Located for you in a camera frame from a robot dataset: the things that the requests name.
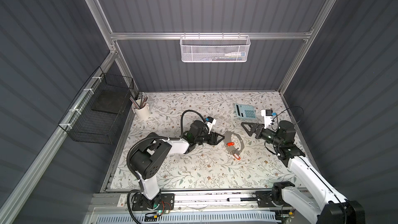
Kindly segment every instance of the blue calculator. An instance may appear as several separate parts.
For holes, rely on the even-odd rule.
[[[256,119],[256,110],[251,105],[241,105],[235,103],[236,115],[239,118]]]

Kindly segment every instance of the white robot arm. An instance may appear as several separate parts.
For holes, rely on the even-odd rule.
[[[224,136],[211,132],[216,120],[208,117],[203,121],[194,121],[189,132],[181,138],[158,137],[156,133],[151,133],[128,153],[127,166],[138,178],[141,194],[148,206],[156,208],[159,204],[160,190],[156,172],[168,155],[190,152],[196,144],[216,145],[224,139]],[[264,128],[263,124],[243,122],[241,125],[249,136],[256,133],[257,139],[261,138],[272,144],[275,152],[269,151],[302,181],[314,197],[310,199],[291,182],[280,182],[274,183],[271,195],[267,195],[272,202],[290,204],[311,224],[365,223],[365,213],[361,205],[356,201],[348,201],[332,187],[294,144],[296,131],[291,122],[280,121],[276,132]]]
[[[311,200],[300,192],[291,182],[274,183],[271,200],[290,204],[298,210],[311,224],[316,223],[365,223],[365,213],[356,201],[348,201],[322,175],[316,171],[305,154],[294,144],[296,130],[293,123],[280,121],[276,131],[265,128],[271,116],[271,110],[262,111],[264,124],[241,123],[249,136],[256,134],[256,139],[272,144],[274,152],[282,163],[289,168],[306,186],[314,197]]]

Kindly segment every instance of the pencil holder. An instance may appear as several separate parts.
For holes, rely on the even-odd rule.
[[[147,102],[147,104],[145,105],[145,107],[141,108],[141,109],[137,109],[136,107],[134,107],[134,104],[132,104],[132,110],[134,111],[134,113],[138,116],[139,119],[147,119],[150,116],[150,111],[149,111],[149,103]]]

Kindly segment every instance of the floral tablecloth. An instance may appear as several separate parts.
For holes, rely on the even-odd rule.
[[[164,189],[228,189],[228,188],[268,188],[274,182],[291,181],[297,187],[302,182],[289,171],[277,157],[267,151],[263,140],[249,137],[241,127],[241,122],[262,123],[260,111],[285,110],[278,92],[222,92],[222,93],[148,93],[150,118],[142,121],[134,118],[130,133],[112,181],[112,189],[138,188],[138,181],[126,166],[126,156],[132,145],[151,132],[161,136],[180,136],[180,116],[184,110],[192,109],[204,117],[214,117],[217,122],[213,131],[224,134],[234,132],[242,138],[244,148],[241,160],[235,159],[225,149],[224,142],[217,146],[204,144],[183,155],[166,158],[157,173],[158,184]],[[257,121],[242,120],[236,116],[234,103],[252,105],[256,109]],[[199,117],[195,113],[184,115],[184,130]],[[286,112],[279,121],[290,120]],[[240,149],[242,143],[235,135],[232,142]],[[303,150],[298,136],[296,145]]]

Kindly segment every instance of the wire mesh basket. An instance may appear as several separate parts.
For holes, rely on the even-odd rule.
[[[70,120],[58,125],[73,141],[117,143],[131,108],[133,85],[131,77],[102,73],[90,89],[84,89],[81,103],[65,112],[64,116],[73,111]]]
[[[246,62],[249,36],[235,39],[186,39],[180,38],[183,62]]]

